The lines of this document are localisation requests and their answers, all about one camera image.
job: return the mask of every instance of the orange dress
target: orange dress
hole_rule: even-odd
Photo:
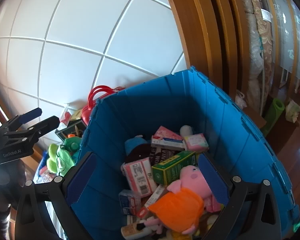
[[[203,213],[203,203],[199,195],[188,188],[181,188],[176,194],[168,192],[157,202],[149,206],[149,210],[166,227],[181,233],[189,229],[192,225],[198,227],[199,218]]]

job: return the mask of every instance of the plush pig head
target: plush pig head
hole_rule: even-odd
[[[180,172],[181,187],[188,188],[197,193],[203,199],[212,195],[206,180],[199,168],[189,165],[181,169]]]

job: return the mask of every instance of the blue gripper pad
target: blue gripper pad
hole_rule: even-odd
[[[204,154],[199,155],[198,166],[216,200],[226,206],[229,202],[228,187]]]
[[[90,156],[81,164],[66,189],[66,202],[69,206],[79,200],[96,166],[97,157],[94,153],[90,153]]]
[[[37,107],[36,109],[33,109],[31,111],[29,111],[28,113],[22,114],[20,116],[20,123],[21,124],[25,124],[27,122],[30,122],[33,119],[36,119],[37,117],[42,115],[42,110],[41,108]]]

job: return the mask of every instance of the silver bolt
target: silver bolt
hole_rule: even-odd
[[[241,181],[241,178],[240,178],[239,176],[234,176],[234,177],[232,178],[232,180],[233,180],[234,182],[240,182],[240,181]]]
[[[265,180],[263,181],[263,184],[265,184],[266,186],[270,186],[270,181],[267,180],[267,179],[265,179]]]
[[[26,181],[26,184],[25,184],[25,185],[26,185],[27,187],[29,187],[31,184],[32,184],[32,180],[29,179],[29,180]]]
[[[54,182],[59,183],[60,181],[62,181],[61,176],[57,176],[57,177],[54,178]]]

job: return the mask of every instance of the blue plastic bin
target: blue plastic bin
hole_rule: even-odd
[[[126,224],[118,194],[129,188],[120,166],[124,142],[147,139],[160,125],[178,132],[191,125],[203,133],[210,153],[231,175],[247,182],[271,181],[278,202],[282,235],[299,218],[290,179],[260,130],[220,88],[202,73],[189,70],[127,88],[97,102],[81,143],[79,159],[97,155],[97,167],[73,210],[95,240],[123,239]]]

